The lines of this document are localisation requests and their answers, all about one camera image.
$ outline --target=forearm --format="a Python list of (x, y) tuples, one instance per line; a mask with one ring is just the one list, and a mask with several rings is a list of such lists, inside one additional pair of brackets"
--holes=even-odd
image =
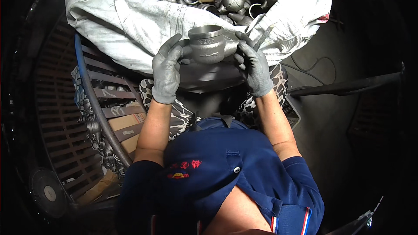
[(144, 126), (138, 138), (135, 160), (154, 161), (163, 166), (163, 154), (169, 142), (171, 104), (151, 100)]
[(280, 107), (272, 89), (267, 95), (255, 99), (260, 114), (264, 134), (273, 145), (281, 161), (293, 156), (301, 156), (296, 146), (292, 128)]

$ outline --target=worker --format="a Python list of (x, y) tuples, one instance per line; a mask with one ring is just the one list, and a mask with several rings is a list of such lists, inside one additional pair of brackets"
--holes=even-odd
[(152, 99), (135, 159), (120, 193), (115, 225), (124, 234), (314, 235), (324, 203), (296, 146), (269, 66), (240, 39), (236, 64), (254, 98), (261, 131), (228, 116), (191, 122), (170, 141), (180, 83), (180, 34), (155, 55)]

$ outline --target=blue polo shirt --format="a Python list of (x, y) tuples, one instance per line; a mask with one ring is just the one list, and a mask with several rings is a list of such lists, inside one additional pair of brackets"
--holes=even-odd
[(314, 235), (324, 203), (302, 157), (280, 161), (268, 138), (233, 120), (198, 123), (170, 142), (164, 168), (151, 161), (129, 167), (116, 212), (124, 234), (201, 234), (233, 187), (257, 204), (276, 234)]

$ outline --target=gloved hand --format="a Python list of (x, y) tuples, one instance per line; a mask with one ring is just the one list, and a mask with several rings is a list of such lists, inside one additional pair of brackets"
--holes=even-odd
[(152, 62), (154, 86), (151, 90), (157, 102), (170, 104), (176, 98), (175, 92), (180, 84), (180, 63), (177, 61), (183, 51), (180, 45), (176, 45), (180, 39), (181, 34), (175, 34), (160, 47), (154, 56)]
[(246, 34), (236, 31), (235, 36), (241, 41), (238, 43), (238, 52), (234, 54), (234, 59), (241, 75), (247, 81), (250, 93), (254, 97), (266, 95), (273, 88), (273, 81), (270, 79), (265, 55), (261, 50), (254, 51), (255, 43)]

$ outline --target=white bag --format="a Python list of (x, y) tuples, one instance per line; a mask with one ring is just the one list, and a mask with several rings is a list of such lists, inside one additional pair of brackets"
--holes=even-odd
[[(235, 31), (249, 32), (259, 39), (275, 24), (260, 49), (269, 65), (275, 65), (304, 46), (319, 29), (318, 20), (331, 9), (332, 0), (278, 0), (249, 27), (233, 26), (214, 14), (184, 5), (157, 0), (65, 0), (68, 23), (100, 51), (129, 69), (152, 74), (151, 62), (160, 46), (180, 33), (188, 38), (193, 27), (220, 25), (227, 39), (237, 40)], [(180, 69), (180, 87), (195, 92), (217, 90), (242, 82), (238, 70), (230, 63), (194, 64)]]

